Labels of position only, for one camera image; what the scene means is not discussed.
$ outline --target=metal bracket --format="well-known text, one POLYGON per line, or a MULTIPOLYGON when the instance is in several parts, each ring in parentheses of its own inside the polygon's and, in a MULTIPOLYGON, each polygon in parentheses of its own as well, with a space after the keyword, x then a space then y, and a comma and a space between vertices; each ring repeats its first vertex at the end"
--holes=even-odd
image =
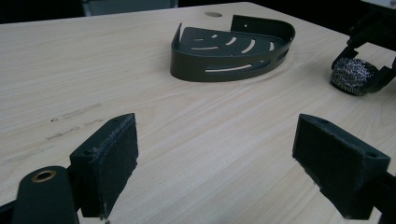
POLYGON ((292 157, 344 218, 368 219, 374 207, 381 223, 396 223, 396 177, 390 157, 325 119, 299 116, 292 157))
POLYGON ((277 68, 295 36, 284 21, 233 16, 231 32, 181 24, 172 42, 172 76, 194 82, 222 82, 257 77, 277 68))
POLYGON ((105 123, 71 155, 71 165, 49 166, 23 178, 17 199, 0 207, 1 223, 79 223, 108 218, 137 165, 134 114, 105 123))

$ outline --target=screw hole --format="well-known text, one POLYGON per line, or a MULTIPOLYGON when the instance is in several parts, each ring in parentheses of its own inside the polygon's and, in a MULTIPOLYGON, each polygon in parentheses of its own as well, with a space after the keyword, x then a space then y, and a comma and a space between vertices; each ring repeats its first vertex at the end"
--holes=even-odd
POLYGON ((52 179, 55 175, 56 172, 52 170, 42 171, 36 174, 35 176, 33 176, 32 181, 35 183, 41 183, 49 179, 52 179))

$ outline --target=black plastic part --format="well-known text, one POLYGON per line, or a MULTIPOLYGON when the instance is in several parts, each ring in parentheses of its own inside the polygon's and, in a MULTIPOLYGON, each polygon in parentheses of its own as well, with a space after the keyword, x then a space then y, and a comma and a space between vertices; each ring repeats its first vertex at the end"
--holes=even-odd
POLYGON ((15 201, 6 203, 0 206, 0 223, 9 224, 12 220, 12 213, 14 212, 15 201))
POLYGON ((49 166, 20 183, 12 224, 78 223, 67 170, 49 166))
POLYGON ((325 119, 301 114, 292 157, 344 218, 370 217, 389 156, 325 119))
POLYGON ((172 41, 172 76, 193 82, 235 81, 263 75, 282 64, 295 36, 284 21, 233 16, 231 32, 181 24, 172 41))
POLYGON ((84 217, 107 218, 136 167, 134 114, 111 119, 70 155, 84 217))

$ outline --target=wooden table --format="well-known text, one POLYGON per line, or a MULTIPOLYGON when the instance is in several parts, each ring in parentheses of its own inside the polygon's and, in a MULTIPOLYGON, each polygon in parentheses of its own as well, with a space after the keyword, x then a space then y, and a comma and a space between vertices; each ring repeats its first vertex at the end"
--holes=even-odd
MULTIPOLYGON (((250 3, 0 25, 0 204, 15 200, 25 175, 67 167, 107 120, 135 113, 140 156, 111 223, 377 223, 377 210, 343 219, 291 156, 305 113, 396 158, 396 81, 362 97, 330 85, 347 40, 250 3), (170 75, 181 22, 229 31, 234 14, 292 24, 285 62, 234 82, 170 75)), ((359 53, 378 68, 394 58, 370 44, 359 53)))

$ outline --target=light wood grain surface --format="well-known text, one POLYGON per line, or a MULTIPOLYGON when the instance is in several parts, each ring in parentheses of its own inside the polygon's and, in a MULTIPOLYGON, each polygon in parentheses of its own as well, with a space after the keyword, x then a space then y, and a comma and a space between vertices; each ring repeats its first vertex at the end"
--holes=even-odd
MULTIPOLYGON (((343 219, 291 156, 305 113, 396 158, 396 82, 363 97, 330 85, 347 40, 251 3, 0 25, 0 204, 15 200, 25 175, 67 167, 107 120, 135 113, 140 156, 111 223, 377 223, 377 210, 343 219), (229 31, 234 14, 292 24, 285 62, 234 82, 170 75, 180 23, 229 31)), ((395 56, 370 44, 358 52, 378 68, 395 56)))

